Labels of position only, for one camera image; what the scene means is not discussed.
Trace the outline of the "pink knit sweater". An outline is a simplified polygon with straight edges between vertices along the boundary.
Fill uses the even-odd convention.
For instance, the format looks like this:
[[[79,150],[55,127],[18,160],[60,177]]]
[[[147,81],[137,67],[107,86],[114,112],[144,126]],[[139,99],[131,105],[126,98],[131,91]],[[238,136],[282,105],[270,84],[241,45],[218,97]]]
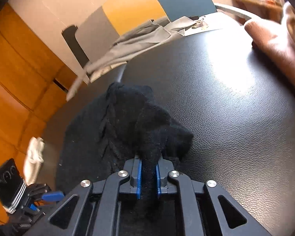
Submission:
[[[295,44],[284,27],[264,19],[250,19],[245,31],[255,46],[266,54],[295,87]]]

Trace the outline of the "white cloth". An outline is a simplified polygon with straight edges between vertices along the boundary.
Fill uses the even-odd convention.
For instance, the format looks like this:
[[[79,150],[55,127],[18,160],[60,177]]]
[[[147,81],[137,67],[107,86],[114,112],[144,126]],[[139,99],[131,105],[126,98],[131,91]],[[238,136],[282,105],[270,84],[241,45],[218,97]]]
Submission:
[[[44,162],[42,152],[45,143],[42,138],[32,137],[30,139],[23,165],[23,175],[27,186],[34,184]]]

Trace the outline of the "wooden wardrobe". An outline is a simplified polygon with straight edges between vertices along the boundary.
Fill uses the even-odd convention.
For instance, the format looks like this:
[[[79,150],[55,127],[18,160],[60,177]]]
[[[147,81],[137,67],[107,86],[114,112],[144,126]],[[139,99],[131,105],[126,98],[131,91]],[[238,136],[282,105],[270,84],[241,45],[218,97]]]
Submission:
[[[65,104],[75,73],[8,4],[0,11],[0,166],[22,170],[30,138]]]

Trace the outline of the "wooden desk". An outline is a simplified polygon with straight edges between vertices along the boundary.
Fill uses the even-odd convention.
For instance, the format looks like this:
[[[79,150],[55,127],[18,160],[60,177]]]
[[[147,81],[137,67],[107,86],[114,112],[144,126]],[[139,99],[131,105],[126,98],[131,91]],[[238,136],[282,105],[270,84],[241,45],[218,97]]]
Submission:
[[[284,0],[232,0],[234,6],[256,14],[257,16],[281,22]]]

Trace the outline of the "white printed cushion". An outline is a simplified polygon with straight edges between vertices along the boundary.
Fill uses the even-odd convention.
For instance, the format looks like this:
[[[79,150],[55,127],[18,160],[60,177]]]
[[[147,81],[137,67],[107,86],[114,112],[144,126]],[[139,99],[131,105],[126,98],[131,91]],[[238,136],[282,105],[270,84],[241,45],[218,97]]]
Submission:
[[[212,31],[219,29],[217,21],[210,16],[202,16],[195,21],[195,24],[185,28],[184,36],[190,36],[202,32]]]

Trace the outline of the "dark navy knit sweater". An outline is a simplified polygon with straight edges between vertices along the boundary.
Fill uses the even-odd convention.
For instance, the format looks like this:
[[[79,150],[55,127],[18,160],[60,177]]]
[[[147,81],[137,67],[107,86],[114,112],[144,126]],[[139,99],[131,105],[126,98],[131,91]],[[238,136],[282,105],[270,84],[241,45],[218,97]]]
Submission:
[[[111,84],[86,105],[65,131],[56,188],[71,191],[81,180],[106,179],[128,159],[142,161],[139,218],[155,220],[162,206],[157,196],[156,165],[160,158],[178,164],[193,134],[157,105],[149,86]]]

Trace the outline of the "grey hoodie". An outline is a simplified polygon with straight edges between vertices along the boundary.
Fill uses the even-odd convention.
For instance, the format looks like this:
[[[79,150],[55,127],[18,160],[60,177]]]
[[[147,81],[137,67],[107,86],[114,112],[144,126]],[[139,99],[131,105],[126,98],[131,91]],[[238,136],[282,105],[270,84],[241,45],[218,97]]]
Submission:
[[[186,16],[171,22],[167,16],[148,20],[120,36],[100,58],[86,66],[90,81],[94,82],[115,67],[157,46],[185,36],[185,31],[197,22]]]

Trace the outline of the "beige knit sweater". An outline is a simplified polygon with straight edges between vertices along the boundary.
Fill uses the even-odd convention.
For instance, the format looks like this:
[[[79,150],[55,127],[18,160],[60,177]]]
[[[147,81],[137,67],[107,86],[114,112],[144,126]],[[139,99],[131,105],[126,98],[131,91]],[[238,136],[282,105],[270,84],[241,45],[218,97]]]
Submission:
[[[295,9],[289,2],[286,2],[283,6],[281,25],[286,27],[289,36],[295,44]]]

